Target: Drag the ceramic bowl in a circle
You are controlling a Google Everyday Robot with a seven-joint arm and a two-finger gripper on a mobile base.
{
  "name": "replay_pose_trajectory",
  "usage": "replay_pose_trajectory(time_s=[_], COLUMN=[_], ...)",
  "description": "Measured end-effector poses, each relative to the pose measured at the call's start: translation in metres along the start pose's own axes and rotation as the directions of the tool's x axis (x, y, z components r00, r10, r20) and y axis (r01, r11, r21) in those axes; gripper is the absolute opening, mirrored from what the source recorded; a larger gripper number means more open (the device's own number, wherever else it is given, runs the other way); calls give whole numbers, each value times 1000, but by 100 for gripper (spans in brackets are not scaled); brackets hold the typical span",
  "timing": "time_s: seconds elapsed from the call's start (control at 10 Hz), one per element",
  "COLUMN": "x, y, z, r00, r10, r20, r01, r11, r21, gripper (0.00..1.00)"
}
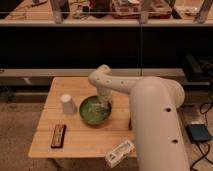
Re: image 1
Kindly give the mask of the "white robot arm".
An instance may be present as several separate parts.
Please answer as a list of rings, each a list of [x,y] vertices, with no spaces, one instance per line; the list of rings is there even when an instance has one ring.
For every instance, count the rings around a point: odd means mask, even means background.
[[[139,171],[190,171],[177,109],[185,92],[172,79],[156,76],[113,76],[101,65],[89,76],[96,88],[129,95]]]

